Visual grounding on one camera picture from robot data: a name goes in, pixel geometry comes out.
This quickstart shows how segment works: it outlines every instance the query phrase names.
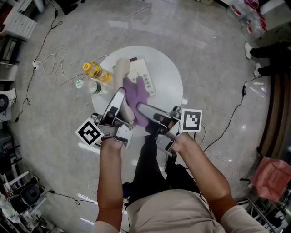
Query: pink cloth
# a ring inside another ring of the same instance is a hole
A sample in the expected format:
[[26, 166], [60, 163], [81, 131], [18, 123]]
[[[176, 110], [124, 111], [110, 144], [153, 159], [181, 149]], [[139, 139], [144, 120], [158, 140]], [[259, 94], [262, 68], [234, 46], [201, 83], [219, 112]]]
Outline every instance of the pink cloth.
[[264, 157], [251, 179], [262, 198], [278, 202], [291, 179], [291, 166], [283, 160]]

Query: white shirt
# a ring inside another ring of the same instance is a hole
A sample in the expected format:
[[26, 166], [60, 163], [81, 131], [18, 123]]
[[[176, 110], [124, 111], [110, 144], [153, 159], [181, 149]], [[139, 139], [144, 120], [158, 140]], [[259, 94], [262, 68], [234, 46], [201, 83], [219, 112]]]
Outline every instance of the white shirt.
[[[218, 223], [199, 194], [167, 190], [135, 201], [127, 208], [129, 233], [266, 233], [241, 206], [229, 209]], [[92, 233], [118, 233], [105, 222], [96, 222]]]

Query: round white table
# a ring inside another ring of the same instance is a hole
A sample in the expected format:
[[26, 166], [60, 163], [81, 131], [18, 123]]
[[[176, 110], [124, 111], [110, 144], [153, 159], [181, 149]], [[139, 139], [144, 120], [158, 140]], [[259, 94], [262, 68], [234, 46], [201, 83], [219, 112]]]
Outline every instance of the round white table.
[[[113, 66], [119, 58], [144, 57], [149, 74], [154, 84], [156, 95], [148, 98], [148, 104], [170, 112], [174, 106], [180, 106], [183, 98], [181, 76], [174, 63], [162, 52], [146, 46], [129, 46], [111, 53], [101, 62], [101, 67], [113, 73]], [[91, 95], [96, 113], [103, 114], [112, 99], [114, 82], [105, 84], [105, 92]], [[133, 136], [146, 136], [146, 129], [136, 126]]]

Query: gray floor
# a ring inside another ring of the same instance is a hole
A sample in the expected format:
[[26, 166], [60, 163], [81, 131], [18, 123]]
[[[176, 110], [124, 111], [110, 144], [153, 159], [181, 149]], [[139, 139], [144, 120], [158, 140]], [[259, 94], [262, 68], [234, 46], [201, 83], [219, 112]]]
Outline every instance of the gray floor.
[[[224, 7], [213, 3], [205, 6], [194, 0], [151, 0], [152, 6], [128, 19], [126, 46], [141, 45], [156, 48], [177, 66], [183, 81], [183, 97], [187, 108], [203, 110], [206, 139], [202, 148], [214, 141], [225, 129], [235, 107], [241, 102], [241, 88], [253, 78], [255, 62], [244, 54], [244, 40], [237, 23], [228, 20]], [[48, 36], [39, 60], [55, 53], [57, 48], [68, 49], [64, 72], [72, 77], [82, 72], [82, 64], [122, 47], [124, 37], [120, 27], [123, 19], [147, 6], [141, 0], [87, 0], [67, 16], [60, 13], [57, 21], [63, 25]], [[26, 88], [32, 74], [32, 61], [40, 49], [54, 17], [54, 9], [47, 6], [37, 17], [31, 39], [22, 46], [19, 72], [14, 83], [17, 103], [13, 118], [22, 108]], [[45, 63], [46, 72], [52, 68], [53, 58]], [[40, 178], [47, 189], [78, 198], [94, 199], [88, 190], [90, 178], [99, 176], [99, 154], [80, 148], [75, 135], [77, 127], [88, 118], [94, 108], [89, 95], [77, 92], [75, 85], [66, 83], [57, 73], [45, 75], [37, 70], [30, 84], [31, 105], [25, 109], [18, 123], [10, 125], [21, 143], [21, 153], [30, 171]], [[225, 174], [235, 198], [245, 195], [246, 184], [239, 183], [256, 158], [268, 110], [269, 78], [247, 84], [247, 95], [232, 119], [222, 139], [211, 146], [208, 157], [220, 156], [212, 162]], [[201, 142], [203, 130], [198, 134]], [[123, 151], [122, 181], [131, 182], [143, 138], [136, 137], [128, 151]], [[166, 161], [159, 153], [163, 169]], [[90, 187], [96, 190], [97, 181]], [[97, 206], [90, 203], [75, 205], [74, 201], [48, 194], [43, 206], [45, 215], [68, 232], [88, 232], [97, 216]]]

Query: purple cloth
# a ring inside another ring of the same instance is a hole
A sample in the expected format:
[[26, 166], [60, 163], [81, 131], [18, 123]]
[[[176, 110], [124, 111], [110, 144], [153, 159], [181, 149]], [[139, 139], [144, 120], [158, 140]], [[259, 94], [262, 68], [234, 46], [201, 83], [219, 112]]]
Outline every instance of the purple cloth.
[[146, 91], [144, 79], [139, 76], [136, 78], [136, 83], [133, 83], [128, 77], [125, 77], [123, 79], [123, 88], [126, 90], [126, 102], [135, 115], [137, 125], [146, 127], [149, 124], [149, 120], [136, 109], [139, 102], [147, 104], [147, 98], [150, 96]]

